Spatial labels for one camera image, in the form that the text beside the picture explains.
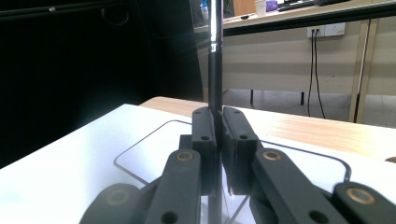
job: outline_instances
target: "wall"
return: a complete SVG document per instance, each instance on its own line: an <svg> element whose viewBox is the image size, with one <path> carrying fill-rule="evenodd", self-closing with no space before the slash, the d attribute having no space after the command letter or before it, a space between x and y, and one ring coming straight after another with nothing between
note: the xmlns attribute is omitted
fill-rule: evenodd
<svg viewBox="0 0 396 224"><path fill-rule="evenodd" d="M318 38L322 92L351 93L360 28L359 21L349 22L344 35ZM197 46L207 88L207 44L197 40ZM311 39L306 28L224 37L224 89L308 91L310 68Z"/></svg>
<svg viewBox="0 0 396 224"><path fill-rule="evenodd" d="M100 9L0 21L0 167L122 104L203 99L190 4L128 3L108 8L123 26Z"/></svg>
<svg viewBox="0 0 396 224"><path fill-rule="evenodd" d="M396 18L378 20L367 93L396 95Z"/></svg>

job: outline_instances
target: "black plastic part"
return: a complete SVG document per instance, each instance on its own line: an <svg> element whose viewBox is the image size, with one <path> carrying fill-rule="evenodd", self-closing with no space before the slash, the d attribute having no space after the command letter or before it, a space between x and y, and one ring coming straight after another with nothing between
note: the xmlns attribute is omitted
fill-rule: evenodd
<svg viewBox="0 0 396 224"><path fill-rule="evenodd" d="M135 223L134 210L139 197L139 189L133 185L112 185L99 193L79 223Z"/></svg>
<svg viewBox="0 0 396 224"><path fill-rule="evenodd" d="M249 206L256 224L278 223L278 218L274 208L271 206L267 196L265 196L265 193L262 191L262 187L257 179L253 181Z"/></svg>
<svg viewBox="0 0 396 224"><path fill-rule="evenodd" d="M253 170L279 223L347 223L282 151L258 149Z"/></svg>
<svg viewBox="0 0 396 224"><path fill-rule="evenodd" d="M209 109L215 125L215 136L218 150L222 137L222 52L209 52Z"/></svg>
<svg viewBox="0 0 396 224"><path fill-rule="evenodd" d="M335 186L334 206L350 223L396 223L396 207L374 189L349 182Z"/></svg>
<svg viewBox="0 0 396 224"><path fill-rule="evenodd" d="M192 149L191 141L191 134L181 134L180 141L178 142L178 149Z"/></svg>
<svg viewBox="0 0 396 224"><path fill-rule="evenodd" d="M217 144L213 116L208 107L192 112L192 149L201 155L202 195L211 194L214 188Z"/></svg>
<svg viewBox="0 0 396 224"><path fill-rule="evenodd" d="M200 171L198 152L189 149L173 152L163 169L145 223L199 223Z"/></svg>
<svg viewBox="0 0 396 224"><path fill-rule="evenodd" d="M323 196L324 196L329 202L332 201L332 194L331 194L329 191L327 191L327 190L325 190L325 189L321 189L320 187L317 187L317 189L323 194Z"/></svg>
<svg viewBox="0 0 396 224"><path fill-rule="evenodd" d="M262 148L262 144L240 110L224 107L223 124L221 157L228 189L237 195L250 194L254 176L250 164L257 148Z"/></svg>
<svg viewBox="0 0 396 224"><path fill-rule="evenodd" d="M159 177L140 190L139 205L134 210L134 224L145 222L152 199L160 181L161 178Z"/></svg>
<svg viewBox="0 0 396 224"><path fill-rule="evenodd" d="M215 169L213 173L213 191L207 196L208 199L208 222L209 224L221 223L222 215L222 170L221 170L221 159L218 156L215 160Z"/></svg>

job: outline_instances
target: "wall socket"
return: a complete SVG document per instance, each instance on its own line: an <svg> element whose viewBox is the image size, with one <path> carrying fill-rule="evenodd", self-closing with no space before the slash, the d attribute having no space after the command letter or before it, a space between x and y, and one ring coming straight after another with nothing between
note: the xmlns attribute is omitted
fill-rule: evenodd
<svg viewBox="0 0 396 224"><path fill-rule="evenodd" d="M325 36L343 35L346 32L346 24L344 22L326 25Z"/></svg>
<svg viewBox="0 0 396 224"><path fill-rule="evenodd" d="M315 31L317 29L319 29L317 37L343 35L346 32L346 24L344 22L341 22L335 24L310 26L306 28L306 37L308 38L312 37L312 30L314 30L314 36L315 36Z"/></svg>
<svg viewBox="0 0 396 224"><path fill-rule="evenodd" d="M319 29L317 37L325 36L326 25L320 25L320 26L310 26L306 28L306 37L308 38L312 37L312 30L314 30L314 36L315 36L317 29Z"/></svg>

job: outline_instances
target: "desk leg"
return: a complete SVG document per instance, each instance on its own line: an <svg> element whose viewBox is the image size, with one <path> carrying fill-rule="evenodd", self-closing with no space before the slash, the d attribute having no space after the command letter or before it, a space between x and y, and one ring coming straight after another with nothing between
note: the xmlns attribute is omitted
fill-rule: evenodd
<svg viewBox="0 0 396 224"><path fill-rule="evenodd" d="M253 90L250 90L250 104L253 105Z"/></svg>
<svg viewBox="0 0 396 224"><path fill-rule="evenodd" d="M359 101L357 102L357 113L355 115L355 122L357 123L363 123L363 112L370 79L370 66L373 59L377 23L378 19L369 20L368 22L368 35L366 41L366 48L363 56L361 85L358 98Z"/></svg>
<svg viewBox="0 0 396 224"><path fill-rule="evenodd" d="M300 105L304 105L304 96L305 96L305 93L302 91L302 92L301 92L301 101L300 101Z"/></svg>

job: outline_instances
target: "black rod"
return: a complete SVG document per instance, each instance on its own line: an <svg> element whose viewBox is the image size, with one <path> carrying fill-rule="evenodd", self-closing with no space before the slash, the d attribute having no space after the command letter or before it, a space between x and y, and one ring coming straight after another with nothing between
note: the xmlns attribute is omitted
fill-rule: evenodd
<svg viewBox="0 0 396 224"><path fill-rule="evenodd" d="M213 116L217 153L215 161L214 185L208 196L208 223L221 223L222 185L222 41L223 41L223 1L209 0L209 109Z"/></svg>

